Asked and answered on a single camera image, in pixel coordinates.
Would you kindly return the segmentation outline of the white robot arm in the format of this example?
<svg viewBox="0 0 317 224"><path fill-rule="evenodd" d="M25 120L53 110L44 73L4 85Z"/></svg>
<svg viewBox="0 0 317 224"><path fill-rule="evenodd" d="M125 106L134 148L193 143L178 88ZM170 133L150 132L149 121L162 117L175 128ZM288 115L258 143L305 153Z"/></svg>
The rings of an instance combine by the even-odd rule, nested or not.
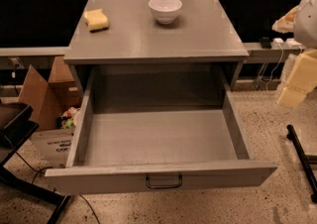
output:
<svg viewBox="0 0 317 224"><path fill-rule="evenodd" d="M293 109L317 86L317 0L301 0L272 29L292 32L294 40L305 47L303 53L285 62L284 79L278 87L276 103Z"/></svg>

